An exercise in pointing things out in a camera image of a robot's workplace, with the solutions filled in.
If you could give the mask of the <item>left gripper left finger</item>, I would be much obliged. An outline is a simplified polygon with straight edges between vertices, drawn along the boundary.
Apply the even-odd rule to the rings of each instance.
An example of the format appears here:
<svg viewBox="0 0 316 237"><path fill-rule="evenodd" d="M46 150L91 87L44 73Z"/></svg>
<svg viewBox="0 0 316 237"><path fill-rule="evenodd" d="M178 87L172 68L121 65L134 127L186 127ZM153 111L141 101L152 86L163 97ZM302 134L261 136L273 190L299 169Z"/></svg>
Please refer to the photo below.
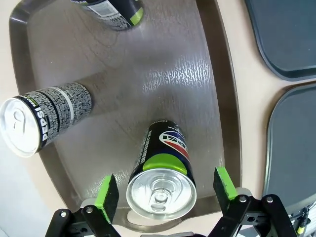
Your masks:
<svg viewBox="0 0 316 237"><path fill-rule="evenodd" d="M119 191L114 175L105 176L94 204L72 212L58 209L47 229L48 237L118 237L112 222L117 210Z"/></svg>

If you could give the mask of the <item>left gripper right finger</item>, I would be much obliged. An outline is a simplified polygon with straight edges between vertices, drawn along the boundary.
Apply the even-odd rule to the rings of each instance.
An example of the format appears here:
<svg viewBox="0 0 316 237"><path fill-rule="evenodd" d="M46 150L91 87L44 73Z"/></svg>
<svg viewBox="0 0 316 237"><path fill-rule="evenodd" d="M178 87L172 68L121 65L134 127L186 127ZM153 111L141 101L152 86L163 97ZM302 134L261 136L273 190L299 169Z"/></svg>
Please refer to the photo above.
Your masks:
<svg viewBox="0 0 316 237"><path fill-rule="evenodd" d="M235 237L242 226L253 226L261 237L295 237L296 231L277 195L261 199L238 194L225 167L214 170L213 188L223 216L211 237Z"/></svg>

